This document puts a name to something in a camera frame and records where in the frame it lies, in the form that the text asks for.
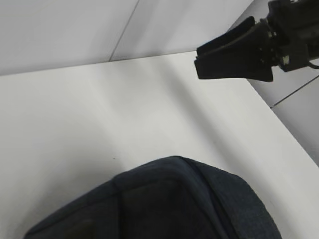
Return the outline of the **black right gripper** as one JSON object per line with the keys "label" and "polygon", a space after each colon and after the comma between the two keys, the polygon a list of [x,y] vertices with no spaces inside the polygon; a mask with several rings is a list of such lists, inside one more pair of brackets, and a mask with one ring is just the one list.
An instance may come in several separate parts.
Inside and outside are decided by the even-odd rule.
{"label": "black right gripper", "polygon": [[250,16],[196,50],[199,79],[246,78],[272,82],[272,67],[289,72],[319,66],[319,2],[271,0],[266,22]]}

